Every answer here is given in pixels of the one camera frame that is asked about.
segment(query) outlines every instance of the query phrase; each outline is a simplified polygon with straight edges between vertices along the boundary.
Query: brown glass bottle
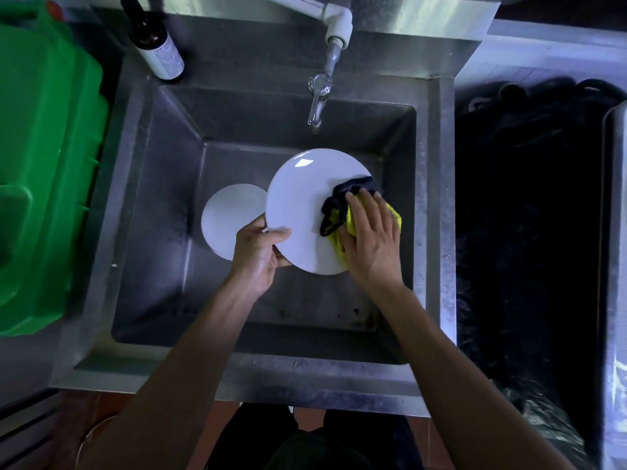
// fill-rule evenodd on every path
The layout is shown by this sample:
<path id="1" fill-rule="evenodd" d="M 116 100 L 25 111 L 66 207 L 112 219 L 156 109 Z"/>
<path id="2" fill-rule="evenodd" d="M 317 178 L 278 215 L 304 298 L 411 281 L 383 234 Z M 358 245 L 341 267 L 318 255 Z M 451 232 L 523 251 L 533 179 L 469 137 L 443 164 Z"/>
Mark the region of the brown glass bottle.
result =
<path id="1" fill-rule="evenodd" d="M 165 81 L 175 81 L 185 64 L 168 30 L 157 17 L 144 11 L 137 0 L 120 0 L 129 17 L 129 38 L 154 74 Z"/>

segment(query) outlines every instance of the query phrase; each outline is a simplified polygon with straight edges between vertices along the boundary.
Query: person's left hand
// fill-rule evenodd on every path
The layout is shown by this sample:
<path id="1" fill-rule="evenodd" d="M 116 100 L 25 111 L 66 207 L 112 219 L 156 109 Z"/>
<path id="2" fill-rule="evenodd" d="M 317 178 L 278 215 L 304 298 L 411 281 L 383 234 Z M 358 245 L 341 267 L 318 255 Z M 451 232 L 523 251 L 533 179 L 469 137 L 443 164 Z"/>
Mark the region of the person's left hand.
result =
<path id="1" fill-rule="evenodd" d="M 290 266 L 274 244 L 282 243 L 292 229 L 262 232 L 266 228 L 266 216 L 262 214 L 237 233 L 231 277 L 242 280 L 247 291 L 256 300 L 270 288 L 277 267 Z"/>

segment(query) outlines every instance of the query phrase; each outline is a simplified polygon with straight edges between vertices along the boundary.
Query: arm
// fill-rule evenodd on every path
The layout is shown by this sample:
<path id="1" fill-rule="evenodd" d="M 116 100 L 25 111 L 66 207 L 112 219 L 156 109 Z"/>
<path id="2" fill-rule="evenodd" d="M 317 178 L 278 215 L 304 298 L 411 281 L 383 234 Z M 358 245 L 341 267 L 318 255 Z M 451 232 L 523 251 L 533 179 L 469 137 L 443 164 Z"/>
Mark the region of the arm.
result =
<path id="1" fill-rule="evenodd" d="M 184 469 L 250 309 L 289 262 L 262 233 L 262 215 L 238 233 L 231 272 L 166 359 L 81 461 L 81 469 Z"/>
<path id="2" fill-rule="evenodd" d="M 394 330 L 457 469 L 572 469 L 431 321 L 403 284 L 396 219 L 379 194 L 347 195 L 357 238 L 341 229 L 349 271 Z"/>

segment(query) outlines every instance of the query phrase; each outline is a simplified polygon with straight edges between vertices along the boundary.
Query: stainless steel sink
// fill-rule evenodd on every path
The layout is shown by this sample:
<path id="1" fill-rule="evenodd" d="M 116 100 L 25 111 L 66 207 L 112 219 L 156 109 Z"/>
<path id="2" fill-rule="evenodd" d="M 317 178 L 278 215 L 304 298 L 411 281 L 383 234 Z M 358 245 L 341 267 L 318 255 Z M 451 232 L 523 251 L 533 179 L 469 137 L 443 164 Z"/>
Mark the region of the stainless steel sink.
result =
<path id="1" fill-rule="evenodd" d="M 316 147 L 346 151 L 380 182 L 403 216 L 403 279 L 455 340 L 452 79 L 336 71 L 314 134 L 309 75 L 188 62 L 180 83 L 163 85 L 127 57 L 85 233 L 87 280 L 53 385 L 135 392 L 230 268 L 201 234 L 208 198 L 233 183 L 267 189 L 284 161 Z M 216 398 L 427 415 L 350 275 L 295 267 L 253 308 Z"/>
<path id="2" fill-rule="evenodd" d="M 205 243 L 202 208 L 234 183 L 268 189 L 283 163 L 306 149 L 358 158 L 403 216 L 403 271 L 411 286 L 416 201 L 416 110 L 409 104 L 331 99 L 310 131 L 310 97 L 231 88 L 161 86 L 145 98 L 146 147 L 138 177 L 113 336 L 173 346 L 222 283 L 231 262 Z M 281 269 L 255 304 L 236 351 L 402 363 L 379 311 L 348 273 Z"/>

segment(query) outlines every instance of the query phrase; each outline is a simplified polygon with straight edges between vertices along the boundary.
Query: bottle label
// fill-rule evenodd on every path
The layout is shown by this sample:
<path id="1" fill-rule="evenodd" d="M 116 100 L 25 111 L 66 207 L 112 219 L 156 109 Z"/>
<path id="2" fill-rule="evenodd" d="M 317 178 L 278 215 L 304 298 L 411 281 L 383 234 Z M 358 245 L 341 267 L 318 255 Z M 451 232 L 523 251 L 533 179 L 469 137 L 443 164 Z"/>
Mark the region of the bottle label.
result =
<path id="1" fill-rule="evenodd" d="M 183 72 L 185 64 L 169 34 L 166 42 L 157 49 L 137 48 L 137 50 L 158 78 L 168 81 Z"/>

